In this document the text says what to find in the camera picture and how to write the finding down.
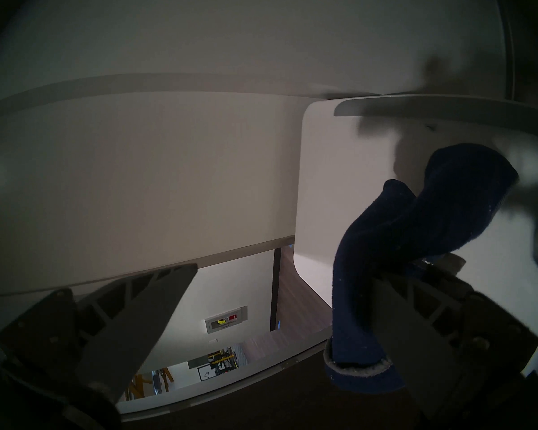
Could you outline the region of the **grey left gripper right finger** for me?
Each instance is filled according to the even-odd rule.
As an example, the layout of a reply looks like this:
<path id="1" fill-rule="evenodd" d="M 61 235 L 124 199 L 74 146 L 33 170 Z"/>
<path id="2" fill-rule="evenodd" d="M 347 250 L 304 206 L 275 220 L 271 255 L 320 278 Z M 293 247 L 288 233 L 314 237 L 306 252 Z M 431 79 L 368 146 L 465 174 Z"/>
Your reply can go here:
<path id="1" fill-rule="evenodd" d="M 538 336 L 455 276 L 372 279 L 372 332 L 429 423 L 484 420 L 523 386 Z"/>

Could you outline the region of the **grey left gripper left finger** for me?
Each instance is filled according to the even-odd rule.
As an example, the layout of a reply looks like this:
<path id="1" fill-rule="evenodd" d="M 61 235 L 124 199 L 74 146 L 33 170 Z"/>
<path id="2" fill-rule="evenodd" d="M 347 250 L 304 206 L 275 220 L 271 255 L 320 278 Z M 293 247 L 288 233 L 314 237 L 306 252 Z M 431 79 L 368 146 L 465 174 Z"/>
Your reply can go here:
<path id="1" fill-rule="evenodd" d="M 116 279 L 76 301 L 51 292 L 0 330 L 3 368 L 56 402 L 117 402 L 198 272 L 195 263 Z"/>

